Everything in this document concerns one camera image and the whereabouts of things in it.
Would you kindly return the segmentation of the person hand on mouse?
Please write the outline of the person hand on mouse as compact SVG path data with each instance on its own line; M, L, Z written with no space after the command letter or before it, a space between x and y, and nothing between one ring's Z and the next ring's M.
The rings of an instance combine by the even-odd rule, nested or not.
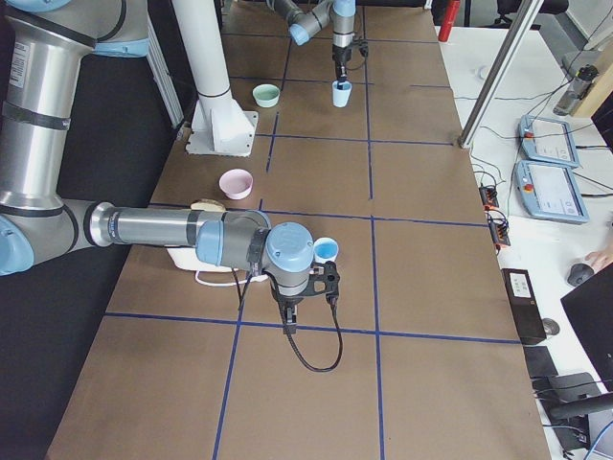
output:
M590 252L585 256L584 260L595 272L598 272L611 265L612 258L612 250L610 248L605 248L599 251Z

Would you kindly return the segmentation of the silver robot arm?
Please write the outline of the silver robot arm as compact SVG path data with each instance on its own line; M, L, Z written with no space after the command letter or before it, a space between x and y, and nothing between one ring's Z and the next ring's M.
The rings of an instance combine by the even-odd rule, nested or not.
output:
M290 0L268 0L266 5L285 20L288 31L298 46L308 43L329 23L332 24L332 59L335 66L336 85L339 89L348 89L348 63L352 58L355 2L353 0L320 1L308 12L304 12L294 1Z
M266 275L284 323L314 294L313 242L259 211L122 208L63 200L57 180L81 60L148 53L144 1L10 1L15 32L2 106L1 271L22 272L90 246L191 247L201 262Z

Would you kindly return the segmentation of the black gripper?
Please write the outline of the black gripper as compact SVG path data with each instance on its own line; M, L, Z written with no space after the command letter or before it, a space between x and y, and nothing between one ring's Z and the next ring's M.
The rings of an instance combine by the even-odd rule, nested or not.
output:
M295 334L297 329L296 306L303 301L303 297L278 294L276 300L279 309L284 311L284 334Z
M352 47L332 47L332 58L335 62L336 88L342 90L347 81L348 62L352 59Z

